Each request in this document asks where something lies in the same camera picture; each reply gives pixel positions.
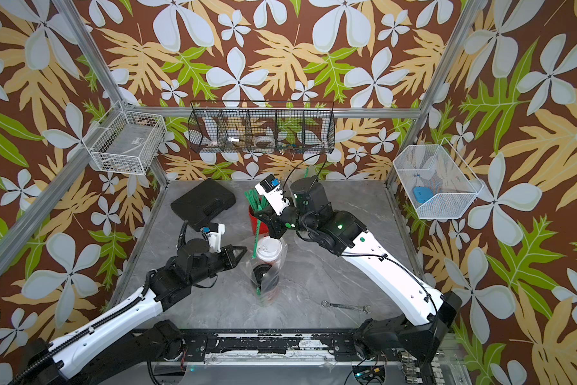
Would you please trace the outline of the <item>red cup white lid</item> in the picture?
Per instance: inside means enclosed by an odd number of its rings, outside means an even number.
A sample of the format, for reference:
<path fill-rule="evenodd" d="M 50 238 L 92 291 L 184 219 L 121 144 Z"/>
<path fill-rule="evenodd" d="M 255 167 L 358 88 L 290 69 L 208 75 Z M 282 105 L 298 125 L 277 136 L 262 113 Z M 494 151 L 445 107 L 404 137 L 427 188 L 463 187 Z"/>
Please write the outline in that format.
<path fill-rule="evenodd" d="M 264 263 L 274 264 L 280 261 L 284 251 L 281 240 L 272 237 L 263 237 L 258 240 L 256 257 Z"/>

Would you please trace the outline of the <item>clear plastic bag back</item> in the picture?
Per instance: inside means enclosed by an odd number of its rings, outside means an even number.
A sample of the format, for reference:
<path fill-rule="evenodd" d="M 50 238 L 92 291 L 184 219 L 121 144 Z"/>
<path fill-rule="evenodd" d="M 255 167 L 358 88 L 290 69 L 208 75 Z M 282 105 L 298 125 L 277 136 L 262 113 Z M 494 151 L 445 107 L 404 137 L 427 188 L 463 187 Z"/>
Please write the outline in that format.
<path fill-rule="evenodd" d="M 247 272 L 261 306 L 271 305 L 280 290 L 280 272 L 288 253 L 285 241 L 269 236 L 256 242 Z"/>

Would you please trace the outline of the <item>red cup black lid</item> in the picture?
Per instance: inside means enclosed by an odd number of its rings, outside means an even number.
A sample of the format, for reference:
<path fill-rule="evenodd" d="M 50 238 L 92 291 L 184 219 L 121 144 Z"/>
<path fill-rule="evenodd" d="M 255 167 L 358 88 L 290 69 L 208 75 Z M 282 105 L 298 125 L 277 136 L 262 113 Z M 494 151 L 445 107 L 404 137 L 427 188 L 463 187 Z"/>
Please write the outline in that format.
<path fill-rule="evenodd" d="M 267 263 L 256 265 L 252 269 L 251 280 L 255 289 L 257 285 L 261 286 L 261 291 L 272 288 L 272 281 L 275 279 L 275 275 L 270 273 L 272 269 L 273 265 Z"/>

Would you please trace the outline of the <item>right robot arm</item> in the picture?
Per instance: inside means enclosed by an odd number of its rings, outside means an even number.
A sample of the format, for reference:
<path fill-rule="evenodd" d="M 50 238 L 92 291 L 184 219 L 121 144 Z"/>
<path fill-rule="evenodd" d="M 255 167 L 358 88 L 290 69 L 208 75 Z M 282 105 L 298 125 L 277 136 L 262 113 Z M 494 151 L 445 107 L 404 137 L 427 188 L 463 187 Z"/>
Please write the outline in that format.
<path fill-rule="evenodd" d="M 368 319 L 354 334 L 359 356 L 368 359 L 401 347 L 421 364 L 430 363 L 459 313 L 462 301 L 453 292 L 428 285 L 388 252 L 366 224 L 352 213 L 335 210 L 315 176 L 299 179 L 286 197 L 280 180 L 266 176 L 256 192 L 267 207 L 254 212 L 270 237 L 288 230 L 307 233 L 307 241 L 356 266 L 398 306 L 402 315 Z"/>

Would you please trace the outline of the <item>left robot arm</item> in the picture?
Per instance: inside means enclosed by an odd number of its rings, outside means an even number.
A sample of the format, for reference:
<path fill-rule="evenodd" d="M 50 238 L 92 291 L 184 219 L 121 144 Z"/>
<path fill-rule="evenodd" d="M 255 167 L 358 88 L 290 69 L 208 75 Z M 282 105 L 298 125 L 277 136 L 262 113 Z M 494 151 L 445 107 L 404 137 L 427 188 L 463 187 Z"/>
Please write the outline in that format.
<path fill-rule="evenodd" d="M 11 382 L 96 384 L 140 362 L 179 357 L 182 332 L 170 320 L 140 335 L 133 330 L 189 296 L 201 281 L 237 267 L 247 251 L 227 245 L 213 253 L 204 239 L 188 241 L 115 308 L 50 343 L 39 339 L 28 346 Z"/>

